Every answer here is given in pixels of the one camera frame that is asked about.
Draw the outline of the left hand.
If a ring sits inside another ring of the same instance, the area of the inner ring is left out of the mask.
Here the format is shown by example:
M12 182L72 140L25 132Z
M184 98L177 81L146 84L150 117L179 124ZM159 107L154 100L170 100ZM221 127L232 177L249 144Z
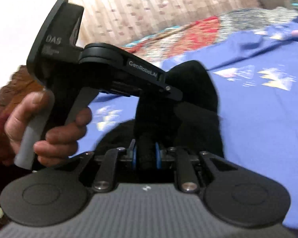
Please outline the left hand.
M5 133L14 154L20 150L21 140L30 120L48 106L49 96L46 91L29 93L13 110L5 123ZM82 109L76 119L66 125L50 129L45 139L34 144L34 153L45 167L64 162L78 150L78 140L86 135L86 126L92 120L92 112L87 107Z

